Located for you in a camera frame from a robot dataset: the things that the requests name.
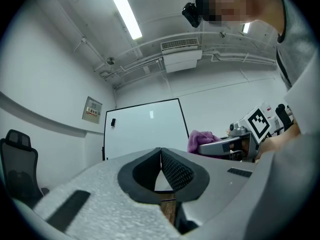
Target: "black mesh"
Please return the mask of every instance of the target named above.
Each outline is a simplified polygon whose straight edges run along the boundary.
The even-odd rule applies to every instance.
[[[5,186],[9,194],[33,207],[43,195],[36,178],[38,153],[31,148],[30,138],[19,132],[10,132],[6,139],[0,140],[0,150]]]
[[[168,154],[162,152],[162,171],[174,191],[179,191],[194,178],[194,172]]]

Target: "person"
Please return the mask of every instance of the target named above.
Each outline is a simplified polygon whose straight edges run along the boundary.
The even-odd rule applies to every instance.
[[[284,99],[293,113],[294,124],[283,134],[266,138],[257,159],[268,151],[281,149],[301,133],[318,132],[318,41],[295,4],[290,0],[196,0],[195,3],[198,13],[211,24],[227,26],[259,20],[278,32],[276,62],[289,90]],[[248,147],[249,141],[244,139],[243,150],[247,152]]]

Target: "headrest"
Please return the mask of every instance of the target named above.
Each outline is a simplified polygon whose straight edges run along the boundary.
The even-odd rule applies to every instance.
[[[32,151],[30,137],[17,130],[8,131],[5,143],[20,150]]]

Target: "ceiling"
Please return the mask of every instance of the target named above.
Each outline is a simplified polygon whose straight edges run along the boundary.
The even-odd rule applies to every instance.
[[[128,0],[142,33],[142,37],[136,40],[132,40],[113,0],[35,1],[69,41],[70,49],[85,58],[92,70],[97,74],[105,72],[105,75],[118,72],[108,78],[114,86],[159,71],[158,65],[149,65],[122,77],[123,70],[118,70],[132,62],[139,65],[143,58],[161,53],[160,43],[169,40],[197,37],[204,52],[216,48],[220,52],[250,53],[275,59],[277,33],[271,26],[255,21],[248,34],[242,33],[240,24],[214,27],[203,21],[198,29],[193,28],[181,11],[186,3],[194,0]],[[180,35],[151,42],[198,31],[217,34]],[[225,37],[222,38],[220,32],[225,32]],[[105,65],[109,57],[115,58],[112,66]]]

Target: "ceiling light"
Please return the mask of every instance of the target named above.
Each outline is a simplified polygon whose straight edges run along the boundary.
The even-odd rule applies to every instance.
[[[249,23],[246,23],[246,24],[243,25],[243,29],[242,29],[243,33],[246,33],[246,34],[248,33],[249,28],[250,28],[250,24],[251,23],[249,22]]]
[[[129,30],[132,39],[141,38],[142,34],[128,0],[113,0]]]

